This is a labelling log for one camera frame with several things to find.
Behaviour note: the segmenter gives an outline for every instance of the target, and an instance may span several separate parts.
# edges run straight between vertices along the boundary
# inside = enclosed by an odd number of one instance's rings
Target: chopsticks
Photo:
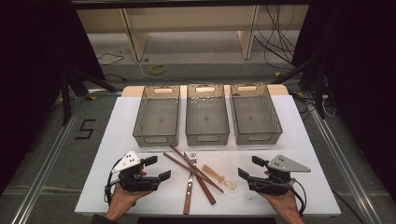
[[[195,167],[188,158],[184,157],[183,154],[181,154],[181,152],[179,150],[177,150],[177,148],[172,147],[172,146],[170,146],[170,148],[172,148],[177,153],[177,155],[179,155],[186,163],[188,163],[190,167],[187,167],[187,166],[183,165],[179,161],[175,160],[174,158],[172,158],[171,156],[166,154],[166,152],[163,153],[164,156],[166,156],[168,159],[176,162],[177,164],[181,165],[182,167],[184,167],[185,169],[189,170],[193,174],[197,175],[197,177],[203,179],[208,184],[210,184],[211,186],[213,186],[216,189],[218,189],[221,193],[224,193],[224,190],[222,190],[216,183],[214,183],[209,177],[207,177],[207,175],[205,175],[200,169],[198,169],[198,167]]]

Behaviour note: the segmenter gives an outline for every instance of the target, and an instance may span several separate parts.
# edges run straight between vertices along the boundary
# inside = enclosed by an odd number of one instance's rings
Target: metal fork
[[[190,160],[191,160],[191,162],[192,162],[192,165],[194,165],[194,167],[196,168],[196,167],[197,167],[197,154],[195,154],[195,153],[192,152],[192,153],[190,154]],[[204,183],[204,181],[203,181],[200,177],[198,177],[198,176],[196,176],[196,178],[197,178],[197,180],[198,180],[198,183],[201,185],[202,189],[204,190],[204,193],[205,193],[207,199],[210,201],[210,203],[211,203],[211,204],[216,203],[215,198],[214,198],[213,195],[210,193],[210,191],[209,191],[209,189],[207,188],[207,186],[206,186],[206,184]]]

